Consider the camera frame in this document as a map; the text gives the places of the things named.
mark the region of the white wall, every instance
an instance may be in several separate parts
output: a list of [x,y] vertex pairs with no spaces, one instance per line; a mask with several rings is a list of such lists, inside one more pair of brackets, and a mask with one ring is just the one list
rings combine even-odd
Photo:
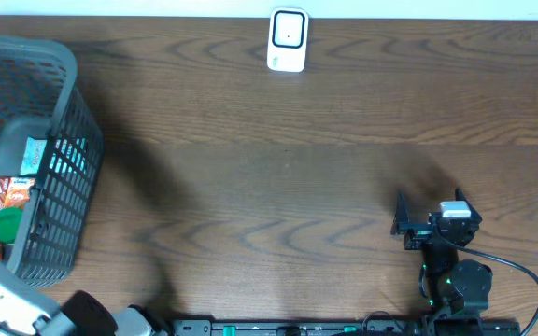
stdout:
[[313,18],[538,20],[538,0],[0,0],[0,14],[267,18],[280,6]]

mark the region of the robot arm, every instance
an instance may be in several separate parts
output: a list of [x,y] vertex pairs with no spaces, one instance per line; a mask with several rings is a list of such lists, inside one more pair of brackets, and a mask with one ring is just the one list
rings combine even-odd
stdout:
[[129,306],[111,314],[101,303],[79,291],[64,305],[26,286],[0,263],[0,334],[4,335],[120,335],[120,336],[524,336],[538,318],[520,332],[516,322],[484,322],[488,309],[491,269],[474,260],[459,260],[458,250],[502,262],[538,277],[515,263],[465,248],[482,218],[456,190],[456,201],[442,202],[425,223],[411,223],[404,197],[399,196],[391,234],[403,234],[407,250],[420,250],[420,291],[432,310],[420,320],[327,322],[211,322],[175,320],[166,324],[146,309]]

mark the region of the wooden table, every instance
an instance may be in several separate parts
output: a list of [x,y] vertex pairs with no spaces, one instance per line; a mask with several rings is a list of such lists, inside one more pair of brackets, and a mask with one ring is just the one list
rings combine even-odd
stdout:
[[[46,294],[166,316],[416,316],[429,304],[420,254],[389,236],[395,192],[424,219],[456,186],[484,218],[470,247],[538,274],[538,22],[314,20],[301,74],[266,68],[268,23],[0,17],[0,34],[75,52],[106,134],[76,269]],[[486,316],[526,326],[536,285],[486,263]]]

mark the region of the black cable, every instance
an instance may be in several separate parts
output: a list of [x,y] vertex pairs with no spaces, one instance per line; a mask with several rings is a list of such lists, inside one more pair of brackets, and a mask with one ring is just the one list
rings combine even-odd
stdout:
[[362,330],[367,330],[366,323],[371,320],[371,317],[373,315],[377,315],[377,314],[387,315],[389,317],[389,319],[391,321],[393,321],[393,323],[396,325],[396,327],[398,327],[398,329],[401,332],[404,332],[404,328],[402,328],[402,326],[398,323],[398,321],[396,321],[396,319],[393,318],[393,316],[390,313],[386,312],[386,311],[374,311],[374,312],[370,313],[368,316],[366,316],[364,318],[364,320],[362,320]]
[[[459,245],[456,245],[450,241],[448,241],[446,238],[444,238],[441,233],[439,232],[439,229],[437,230],[434,230],[433,231],[436,235],[439,236],[439,238],[442,240],[442,242],[444,242],[444,244],[452,247],[452,248],[456,248],[457,250],[459,251],[462,251],[462,252],[466,252],[466,253],[470,253],[472,255],[475,255],[475,256],[478,256],[478,257],[481,257],[481,258],[485,258],[485,259],[489,259],[489,260],[493,260],[493,261],[497,261],[497,262],[500,262],[504,265],[507,265],[507,266],[510,266],[510,267],[514,267],[515,269],[519,270],[519,271],[522,271],[523,273],[526,273],[528,276],[530,276],[532,278],[532,280],[534,280],[534,282],[537,284],[538,286],[538,276],[533,273],[531,270],[529,270],[528,268],[522,266],[522,265],[519,265],[515,262],[512,262],[510,260],[506,260],[506,259],[503,259],[503,258],[500,258],[500,257],[495,257],[495,256],[492,256],[490,254],[487,254],[487,253],[483,253],[483,252],[479,252],[479,251],[476,251],[476,250],[472,250],[470,248],[466,248],[466,247],[462,247],[462,246],[459,246]],[[538,320],[538,306],[537,306],[537,310],[534,312],[534,316],[532,317],[531,319],[531,322],[529,322],[529,324],[527,325],[526,328],[524,328],[521,332],[520,332],[520,336],[526,336],[529,331],[531,331],[532,327],[534,326],[535,323],[537,323],[537,320]]]

